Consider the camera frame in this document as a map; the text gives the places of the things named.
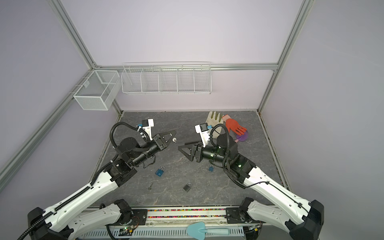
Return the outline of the dark grey padlock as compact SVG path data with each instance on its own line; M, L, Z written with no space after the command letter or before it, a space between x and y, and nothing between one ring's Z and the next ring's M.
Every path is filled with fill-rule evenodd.
M192 188L193 184L192 183L187 183L184 187L183 187L183 190L185 192L189 192L190 189Z

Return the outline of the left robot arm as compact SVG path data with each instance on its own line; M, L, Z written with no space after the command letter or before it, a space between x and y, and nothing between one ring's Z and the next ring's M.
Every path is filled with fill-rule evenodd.
M117 144L114 133L117 127L125 126L140 133L145 140L140 145L135 138L123 139ZM125 200L117 200L104 209L83 215L95 201L116 190L130 180L136 168L146 160L155 158L156 154L166 149L175 130L151 136L152 126L136 127L125 122L118 122L111 128L109 138L116 151L109 163L101 167L84 187L64 200L47 207L35 208L28 213L29 227L21 234L20 240L29 236L32 240L75 240L77 237L101 226L110 224L128 224L134 213Z

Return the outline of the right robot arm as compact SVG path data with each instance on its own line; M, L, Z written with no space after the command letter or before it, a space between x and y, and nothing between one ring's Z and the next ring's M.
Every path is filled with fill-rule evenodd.
M324 205L308 201L274 181L253 161L238 152L238 145L223 124L195 126L201 140L186 143L178 150L189 160L217 163L230 180L242 189L252 189L272 203L264 205L245 198L229 216L239 223L267 223L287 232L293 240L317 240L324 225Z

